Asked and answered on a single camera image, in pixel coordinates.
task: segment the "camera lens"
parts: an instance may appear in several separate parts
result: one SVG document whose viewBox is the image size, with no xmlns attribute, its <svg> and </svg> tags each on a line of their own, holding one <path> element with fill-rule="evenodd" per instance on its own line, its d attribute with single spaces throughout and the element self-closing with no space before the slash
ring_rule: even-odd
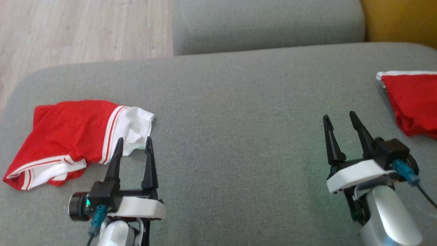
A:
<svg viewBox="0 0 437 246">
<path fill-rule="evenodd" d="M 68 214 L 73 221 L 88 221 L 91 219 L 90 207 L 87 206 L 88 192 L 74 193 L 68 204 Z"/>
</svg>

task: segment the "gray sofa cushion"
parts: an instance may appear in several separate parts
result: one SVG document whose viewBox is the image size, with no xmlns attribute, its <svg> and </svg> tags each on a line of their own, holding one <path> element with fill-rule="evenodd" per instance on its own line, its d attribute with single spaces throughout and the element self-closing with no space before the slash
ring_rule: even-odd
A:
<svg viewBox="0 0 437 246">
<path fill-rule="evenodd" d="M 106 99 L 156 114 L 153 146 L 167 218 L 151 245 L 360 245 L 342 194 L 326 187 L 322 117 L 329 114 L 349 159 L 361 148 L 355 110 L 374 137 L 398 138 L 437 199 L 437 141 L 406 137 L 375 79 L 385 70 L 437 70 L 437 52 L 402 43 L 360 43 L 81 64 L 40 70 L 13 92 L 0 122 L 5 173 L 32 127 L 37 105 Z M 140 187 L 145 155 L 122 159 L 121 186 Z M 0 184 L 0 242 L 84 245 L 88 222 L 70 221 L 76 191 L 103 179 L 92 165 L 62 187 L 20 192 Z M 435 211 L 407 184 L 398 195 L 423 233 L 437 241 Z"/>
<path fill-rule="evenodd" d="M 176 0 L 175 55 L 362 42 L 359 0 Z"/>
</svg>

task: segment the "gray fabric surface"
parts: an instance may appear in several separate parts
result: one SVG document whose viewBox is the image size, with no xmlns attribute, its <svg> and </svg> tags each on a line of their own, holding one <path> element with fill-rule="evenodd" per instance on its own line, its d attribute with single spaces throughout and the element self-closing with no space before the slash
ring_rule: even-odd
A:
<svg viewBox="0 0 437 246">
<path fill-rule="evenodd" d="M 360 43 L 40 70 L 18 85 L 3 113 L 0 171 L 30 132 L 35 106 L 106 99 L 156 114 L 152 138 L 167 218 L 152 223 L 151 245 L 361 245 L 344 196 L 326 187 L 324 114 L 349 159 L 362 154 L 349 110 L 374 137 L 404 142 L 437 199 L 437 141 L 408 138 L 396 127 L 375 79 L 385 70 L 437 70 L 437 52 Z M 122 159 L 123 189 L 140 187 L 144 160 L 142 151 Z M 85 245 L 89 223 L 70 221 L 69 198 L 105 172 L 92 165 L 62 187 L 28 192 L 1 183 L 2 245 Z M 436 211 L 416 189 L 396 187 L 424 245 L 435 245 Z"/>
<path fill-rule="evenodd" d="M 359 0 L 175 1 L 175 55 L 363 40 Z"/>
</svg>

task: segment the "floor plank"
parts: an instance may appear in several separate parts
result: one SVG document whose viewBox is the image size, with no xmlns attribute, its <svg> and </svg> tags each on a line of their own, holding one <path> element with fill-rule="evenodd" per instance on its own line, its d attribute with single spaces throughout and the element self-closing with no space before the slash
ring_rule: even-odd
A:
<svg viewBox="0 0 437 246">
<path fill-rule="evenodd" d="M 0 113 L 45 67 L 172 56 L 173 0 L 0 0 Z"/>
</svg>

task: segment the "red garment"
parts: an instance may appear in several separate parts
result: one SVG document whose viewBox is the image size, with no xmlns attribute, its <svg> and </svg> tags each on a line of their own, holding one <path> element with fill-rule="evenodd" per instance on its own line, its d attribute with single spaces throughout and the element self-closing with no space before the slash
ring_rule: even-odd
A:
<svg viewBox="0 0 437 246">
<path fill-rule="evenodd" d="M 144 149 L 153 117 L 137 107 L 101 100 L 38 106 L 33 130 L 3 181 L 17 190 L 63 185 L 80 177 L 90 163 L 108 163 L 119 137 L 125 139 L 123 155 Z"/>
<path fill-rule="evenodd" d="M 389 71 L 376 76 L 387 89 L 396 123 L 407 136 L 437 139 L 437 72 Z"/>
</svg>

